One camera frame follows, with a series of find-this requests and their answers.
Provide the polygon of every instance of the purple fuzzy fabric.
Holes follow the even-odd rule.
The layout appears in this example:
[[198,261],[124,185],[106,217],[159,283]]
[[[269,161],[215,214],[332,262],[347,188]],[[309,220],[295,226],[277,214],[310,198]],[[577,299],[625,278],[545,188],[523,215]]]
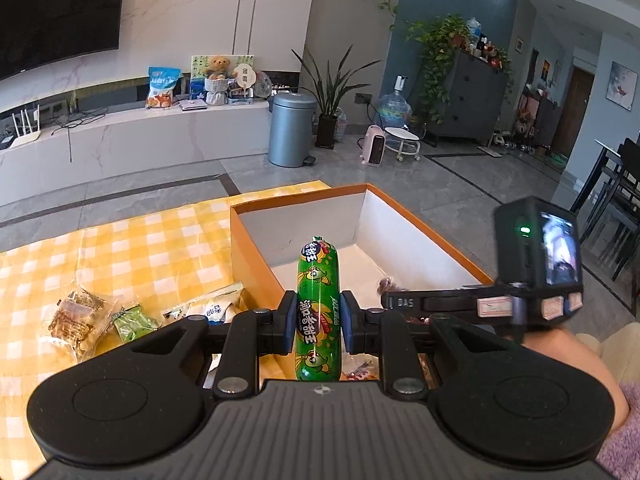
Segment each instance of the purple fuzzy fabric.
[[640,384],[620,384],[629,403],[629,416],[604,441],[597,461],[619,480],[640,480]]

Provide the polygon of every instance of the green sausage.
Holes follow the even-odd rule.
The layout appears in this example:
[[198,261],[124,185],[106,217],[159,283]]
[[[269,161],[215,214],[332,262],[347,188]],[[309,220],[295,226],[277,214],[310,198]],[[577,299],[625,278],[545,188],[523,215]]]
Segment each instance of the green sausage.
[[338,253],[314,236],[298,262],[296,312],[296,378],[337,381],[342,366]]

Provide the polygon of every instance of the yellow checkered tablecloth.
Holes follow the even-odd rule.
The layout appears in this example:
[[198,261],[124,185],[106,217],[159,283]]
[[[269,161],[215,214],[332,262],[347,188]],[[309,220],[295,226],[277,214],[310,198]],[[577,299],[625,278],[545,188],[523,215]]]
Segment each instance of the yellow checkered tablecloth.
[[[233,282],[231,205],[326,187],[316,181],[199,202],[0,254],[0,478],[20,480],[44,461],[26,405],[38,384],[73,364],[38,341],[73,280],[90,292],[137,298],[161,319],[161,310]],[[109,333],[98,353],[118,343]]]

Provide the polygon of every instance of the trash can lid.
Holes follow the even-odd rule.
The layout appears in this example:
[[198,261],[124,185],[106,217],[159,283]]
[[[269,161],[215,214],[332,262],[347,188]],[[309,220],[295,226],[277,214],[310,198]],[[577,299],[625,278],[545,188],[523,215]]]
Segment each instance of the trash can lid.
[[285,108],[302,108],[309,110],[316,108],[316,98],[308,94],[294,94],[292,92],[280,92],[273,98],[273,104]]

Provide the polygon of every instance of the green plastic wrapper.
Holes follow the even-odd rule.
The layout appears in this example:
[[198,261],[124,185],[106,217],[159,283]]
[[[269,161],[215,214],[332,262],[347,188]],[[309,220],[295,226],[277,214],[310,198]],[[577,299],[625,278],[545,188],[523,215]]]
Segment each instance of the green plastic wrapper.
[[142,307],[136,305],[113,316],[113,324],[123,343],[138,339],[160,327],[152,317],[145,316]]
[[337,381],[342,359],[338,297],[338,253],[315,236],[298,262],[296,378]]

